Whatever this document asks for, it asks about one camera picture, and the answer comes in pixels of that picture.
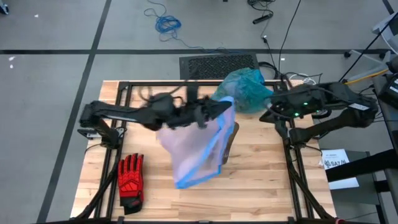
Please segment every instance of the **red glove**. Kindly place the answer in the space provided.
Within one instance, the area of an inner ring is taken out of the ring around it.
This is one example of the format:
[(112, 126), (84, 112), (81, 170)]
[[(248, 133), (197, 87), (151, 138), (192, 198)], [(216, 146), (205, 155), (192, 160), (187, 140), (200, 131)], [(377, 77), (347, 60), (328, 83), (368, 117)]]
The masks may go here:
[(120, 206), (124, 207), (124, 214), (139, 212), (144, 201), (144, 179), (142, 178), (142, 162), (144, 155), (137, 153), (128, 155), (119, 161), (118, 182)]

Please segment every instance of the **white paper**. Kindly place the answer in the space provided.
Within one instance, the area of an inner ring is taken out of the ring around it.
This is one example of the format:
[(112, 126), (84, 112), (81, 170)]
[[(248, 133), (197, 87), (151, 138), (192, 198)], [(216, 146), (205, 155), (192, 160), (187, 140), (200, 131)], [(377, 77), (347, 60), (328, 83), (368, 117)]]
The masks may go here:
[[(325, 170), (349, 162), (344, 149), (322, 150), (322, 160)], [(353, 187), (359, 187), (358, 181), (355, 177), (329, 183), (330, 190), (347, 189)]]

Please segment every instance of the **clear plastic bag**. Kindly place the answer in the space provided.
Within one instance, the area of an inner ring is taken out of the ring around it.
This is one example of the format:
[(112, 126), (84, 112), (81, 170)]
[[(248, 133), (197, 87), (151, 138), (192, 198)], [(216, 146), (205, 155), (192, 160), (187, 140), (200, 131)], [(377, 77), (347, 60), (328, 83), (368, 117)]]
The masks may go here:
[(211, 98), (219, 100), (232, 96), (236, 112), (257, 113), (266, 109), (270, 102), (268, 97), (273, 94), (264, 86), (264, 82), (259, 70), (242, 68), (228, 74)]
[[(233, 98), (227, 96), (220, 101), (233, 102)], [(205, 129), (199, 129), (194, 123), (157, 132), (157, 139), (172, 157), (176, 188), (186, 189), (221, 173), (223, 153), (233, 132), (234, 120), (232, 105), (216, 119), (207, 122)]]

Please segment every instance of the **blue cable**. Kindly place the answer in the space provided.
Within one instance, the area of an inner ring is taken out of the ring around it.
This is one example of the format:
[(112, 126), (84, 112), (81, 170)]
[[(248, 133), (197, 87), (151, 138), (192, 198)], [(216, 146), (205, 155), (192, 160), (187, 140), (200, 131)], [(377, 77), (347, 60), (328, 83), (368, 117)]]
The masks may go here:
[[(211, 53), (213, 53), (217, 50), (221, 50), (221, 49), (226, 50), (227, 53), (241, 53), (240, 51), (229, 51), (225, 47), (217, 47), (214, 50), (206, 50), (205, 48), (200, 47), (200, 46), (194, 47), (194, 46), (190, 46), (190, 45), (186, 44), (182, 39), (180, 39), (178, 37), (178, 34), (177, 34), (178, 29), (181, 28), (181, 25), (182, 25), (181, 22), (174, 16), (166, 16), (167, 8), (162, 3), (152, 2), (151, 0), (147, 0), (147, 1), (152, 4), (163, 6), (163, 8), (164, 8), (164, 12), (160, 16), (156, 13), (154, 8), (148, 8), (148, 9), (145, 9), (145, 11), (144, 11), (145, 16), (148, 16), (148, 17), (155, 16), (156, 17), (155, 29), (157, 32), (159, 32), (159, 40), (161, 42), (167, 42), (171, 39), (178, 40), (183, 45), (188, 47), (189, 49), (201, 49), (206, 54), (211, 54)], [(169, 38), (162, 39), (162, 35), (169, 35)]]

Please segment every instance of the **wooden table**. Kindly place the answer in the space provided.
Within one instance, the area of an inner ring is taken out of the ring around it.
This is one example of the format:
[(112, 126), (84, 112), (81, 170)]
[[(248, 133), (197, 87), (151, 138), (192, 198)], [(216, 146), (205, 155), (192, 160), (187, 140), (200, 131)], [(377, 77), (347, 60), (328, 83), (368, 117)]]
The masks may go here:
[[(99, 100), (115, 104), (118, 83), (119, 81), (104, 81)], [(153, 94), (174, 88), (175, 86), (152, 87)], [(132, 107), (144, 104), (137, 95), (137, 89), (134, 88), (132, 92)], [(200, 95), (211, 95), (215, 89), (215, 86), (201, 86)], [(185, 96), (185, 88), (174, 95)], [(125, 220), (285, 221), (289, 216), (294, 217), (282, 139), (273, 124), (258, 121), (260, 115), (261, 113), (237, 114), (236, 122), (240, 129), (222, 173), (208, 182), (185, 190), (175, 189), (170, 155), (156, 140), (155, 132), (140, 124), (128, 123), (122, 158), (133, 153), (145, 155), (145, 201), (139, 213), (126, 215)], [(306, 116), (304, 119), (296, 119), (295, 124), (307, 127), (313, 122), (311, 116)], [(99, 142), (100, 140), (90, 141), (88, 146)], [(316, 141), (309, 142), (308, 145), (318, 147)], [(320, 152), (310, 148), (302, 149), (301, 152), (309, 189), (326, 211), (335, 216), (325, 170), (319, 165)], [(99, 146), (86, 153), (71, 217), (78, 215), (96, 193), (104, 154), (105, 149)], [(302, 213), (306, 217), (305, 203), (299, 188), (298, 193)], [(105, 216), (108, 195), (109, 192), (105, 193), (102, 217)], [(112, 219), (116, 220), (123, 215), (116, 189)]]

